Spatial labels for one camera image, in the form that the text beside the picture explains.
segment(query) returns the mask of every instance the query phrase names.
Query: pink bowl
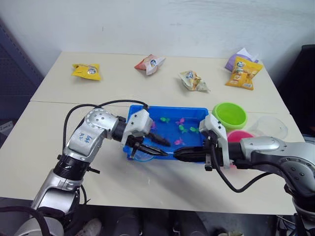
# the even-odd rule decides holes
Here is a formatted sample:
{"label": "pink bowl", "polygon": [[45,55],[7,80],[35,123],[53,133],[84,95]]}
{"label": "pink bowl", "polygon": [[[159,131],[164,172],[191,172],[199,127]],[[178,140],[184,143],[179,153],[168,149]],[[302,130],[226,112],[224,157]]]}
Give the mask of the pink bowl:
{"label": "pink bowl", "polygon": [[227,134],[227,141],[239,143],[241,139],[252,138],[252,137],[254,137],[253,134],[250,134],[244,130],[234,130]]}

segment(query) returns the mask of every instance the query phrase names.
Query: green toy fish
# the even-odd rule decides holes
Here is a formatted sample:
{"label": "green toy fish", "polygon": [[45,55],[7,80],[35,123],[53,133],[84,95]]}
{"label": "green toy fish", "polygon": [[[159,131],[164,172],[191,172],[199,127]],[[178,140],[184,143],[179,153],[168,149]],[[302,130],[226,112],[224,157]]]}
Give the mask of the green toy fish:
{"label": "green toy fish", "polygon": [[162,122],[168,123],[171,119],[170,119],[170,118],[166,118],[166,117],[161,117],[160,120],[161,120]]}
{"label": "green toy fish", "polygon": [[187,130],[185,129],[185,127],[184,127],[182,124],[180,124],[180,125],[178,126],[178,128],[179,128],[179,130],[182,132],[182,134],[187,133]]}
{"label": "green toy fish", "polygon": [[199,129],[197,129],[195,127],[190,127],[190,131],[194,132],[194,133],[199,133]]}

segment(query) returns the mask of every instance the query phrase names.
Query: wall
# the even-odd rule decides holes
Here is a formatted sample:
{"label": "wall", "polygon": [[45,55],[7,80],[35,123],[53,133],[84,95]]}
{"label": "wall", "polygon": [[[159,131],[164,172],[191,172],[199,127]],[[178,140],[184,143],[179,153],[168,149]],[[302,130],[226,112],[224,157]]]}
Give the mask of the wall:
{"label": "wall", "polygon": [[314,0],[0,0],[45,75],[60,51],[227,58],[259,53],[277,84],[315,43]]}

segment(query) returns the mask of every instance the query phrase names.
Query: green bowl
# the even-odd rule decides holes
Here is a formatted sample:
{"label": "green bowl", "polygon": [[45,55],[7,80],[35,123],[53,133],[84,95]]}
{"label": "green bowl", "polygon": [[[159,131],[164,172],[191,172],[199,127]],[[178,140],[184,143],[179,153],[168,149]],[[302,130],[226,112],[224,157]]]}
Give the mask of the green bowl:
{"label": "green bowl", "polygon": [[223,124],[226,131],[242,129],[247,122],[247,114],[243,108],[231,102],[219,103],[212,114]]}

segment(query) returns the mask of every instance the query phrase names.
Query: table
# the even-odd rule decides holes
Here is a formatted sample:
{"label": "table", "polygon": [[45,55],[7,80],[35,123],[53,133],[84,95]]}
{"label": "table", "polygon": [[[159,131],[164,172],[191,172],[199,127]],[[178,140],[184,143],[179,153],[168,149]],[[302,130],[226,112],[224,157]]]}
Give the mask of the table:
{"label": "table", "polygon": [[[133,67],[145,56],[62,52],[31,98],[31,101],[94,103],[116,99],[138,99],[149,105],[205,107],[235,102],[247,112],[289,114],[268,72],[263,68],[253,79],[254,90],[225,86],[231,72],[227,59],[167,57],[153,75]],[[99,63],[102,81],[71,76],[73,63]],[[179,72],[195,70],[207,83],[209,92],[188,91]]]}
{"label": "table", "polygon": [[[57,163],[62,149],[63,121],[75,104],[31,101],[0,149],[0,196],[32,200],[48,172]],[[107,106],[116,115],[127,116],[126,106]],[[89,111],[82,108],[69,120],[67,139]],[[250,127],[264,113],[248,113]],[[285,141],[303,142],[290,114],[269,114],[288,127]],[[290,195],[284,192],[284,180],[267,176],[244,193],[232,192],[219,175],[204,171],[204,166],[177,160],[153,160],[147,163],[127,161],[122,146],[104,140],[92,167],[99,175],[86,173],[84,187],[89,204],[151,207],[195,211],[293,214]],[[256,170],[224,170],[228,179],[241,187]]]}

